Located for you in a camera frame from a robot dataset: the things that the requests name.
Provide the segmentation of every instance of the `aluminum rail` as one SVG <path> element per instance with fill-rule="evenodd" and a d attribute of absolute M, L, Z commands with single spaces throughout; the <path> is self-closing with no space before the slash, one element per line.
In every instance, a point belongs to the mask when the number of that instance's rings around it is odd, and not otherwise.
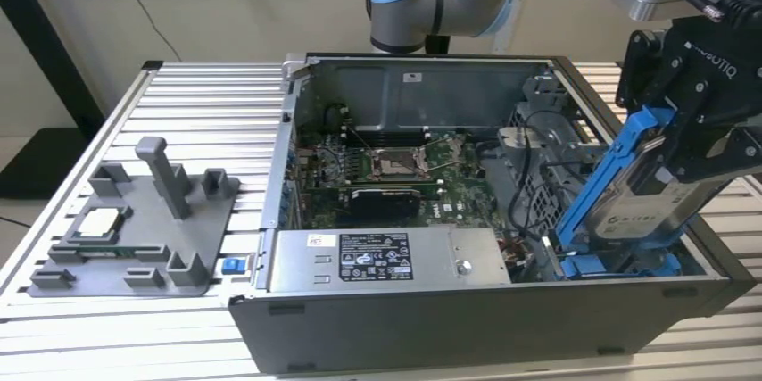
<path fill-rule="evenodd" d="M 620 69 L 578 64 L 613 106 Z M 281 64 L 167 63 L 143 71 L 62 190 L 0 271 L 0 380 L 179 379 L 261 376 L 221 298 L 246 285 L 223 278 L 199 298 L 31 298 L 30 275 L 93 192 L 101 160 L 149 174 L 133 145 L 146 135 L 189 173 L 225 167 L 243 183 L 221 260 L 255 252 L 259 216 L 282 103 Z M 614 108 L 621 119 L 625 112 Z M 762 280 L 762 186 L 740 178 L 704 210 L 730 249 Z M 335 381 L 762 379 L 762 286 L 710 319 L 681 321 L 636 356 L 476 368 L 353 374 Z"/>

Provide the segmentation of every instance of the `robotic arm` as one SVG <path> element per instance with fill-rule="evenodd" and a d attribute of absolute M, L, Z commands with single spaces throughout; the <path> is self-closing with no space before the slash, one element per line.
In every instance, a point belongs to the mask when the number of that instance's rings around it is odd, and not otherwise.
<path fill-rule="evenodd" d="M 636 19 L 677 19 L 630 38 L 617 94 L 629 118 L 557 229 L 564 249 L 581 252 L 568 277 L 637 273 L 626 256 L 666 249 L 730 180 L 762 170 L 762 3 L 614 1 Z M 624 256 L 586 271 L 582 258 L 612 245 Z M 665 265 L 664 275 L 680 269 Z"/>

